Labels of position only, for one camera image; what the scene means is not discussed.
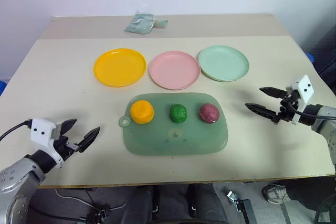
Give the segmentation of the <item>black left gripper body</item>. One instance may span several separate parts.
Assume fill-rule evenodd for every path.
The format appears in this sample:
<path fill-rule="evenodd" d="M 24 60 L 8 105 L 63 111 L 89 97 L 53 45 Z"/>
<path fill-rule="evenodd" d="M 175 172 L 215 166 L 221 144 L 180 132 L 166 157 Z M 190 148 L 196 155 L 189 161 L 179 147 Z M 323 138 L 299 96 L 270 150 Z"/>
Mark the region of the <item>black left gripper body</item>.
<path fill-rule="evenodd" d="M 61 156 L 63 161 L 66 161 L 74 152 L 77 152 L 79 145 L 69 142 L 67 136 L 61 135 L 58 140 L 53 143 L 54 149 Z"/>

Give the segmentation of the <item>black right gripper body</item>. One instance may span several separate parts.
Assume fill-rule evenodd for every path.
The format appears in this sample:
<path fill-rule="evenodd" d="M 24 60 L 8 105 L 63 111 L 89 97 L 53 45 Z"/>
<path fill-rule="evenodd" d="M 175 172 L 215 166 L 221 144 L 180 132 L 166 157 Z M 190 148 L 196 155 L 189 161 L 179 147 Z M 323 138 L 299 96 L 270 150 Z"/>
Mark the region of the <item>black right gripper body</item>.
<path fill-rule="evenodd" d="M 296 115 L 295 111 L 298 108 L 298 91 L 293 91 L 288 94 L 286 91 L 277 91 L 274 95 L 275 98 L 281 98 L 280 101 L 280 111 L 272 119 L 272 122 L 278 124 L 280 120 L 290 122 Z"/>

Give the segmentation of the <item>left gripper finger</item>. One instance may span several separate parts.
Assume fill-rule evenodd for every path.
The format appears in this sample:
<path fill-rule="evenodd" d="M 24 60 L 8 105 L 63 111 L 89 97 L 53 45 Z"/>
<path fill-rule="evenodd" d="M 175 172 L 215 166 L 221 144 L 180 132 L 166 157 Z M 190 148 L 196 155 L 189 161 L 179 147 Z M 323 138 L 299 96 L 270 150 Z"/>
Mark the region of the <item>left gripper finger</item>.
<path fill-rule="evenodd" d="M 84 152 L 96 139 L 100 132 L 100 127 L 97 127 L 90 132 L 88 132 L 83 140 L 78 144 L 78 152 Z"/>
<path fill-rule="evenodd" d="M 61 123 L 60 136 L 63 137 L 76 123 L 77 119 L 65 120 Z"/>

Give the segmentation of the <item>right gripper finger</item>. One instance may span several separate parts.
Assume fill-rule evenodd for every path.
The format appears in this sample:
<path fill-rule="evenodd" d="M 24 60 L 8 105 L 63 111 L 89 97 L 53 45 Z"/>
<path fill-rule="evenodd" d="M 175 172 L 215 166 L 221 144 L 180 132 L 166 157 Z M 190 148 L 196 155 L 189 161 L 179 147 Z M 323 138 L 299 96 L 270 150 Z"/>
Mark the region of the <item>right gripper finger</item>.
<path fill-rule="evenodd" d="M 262 88 L 259 88 L 259 90 L 263 92 L 264 94 L 270 97 L 273 97 L 273 98 L 277 98 L 277 99 L 284 99 L 288 96 L 287 91 L 277 89 L 274 87 L 262 87 Z"/>
<path fill-rule="evenodd" d="M 274 119 L 276 118 L 276 112 L 267 109 L 266 107 L 259 105 L 259 104 L 254 104 L 254 103 L 245 103 L 245 106 L 254 112 L 255 114 L 258 114 L 264 118 L 267 118 L 274 122 Z"/>

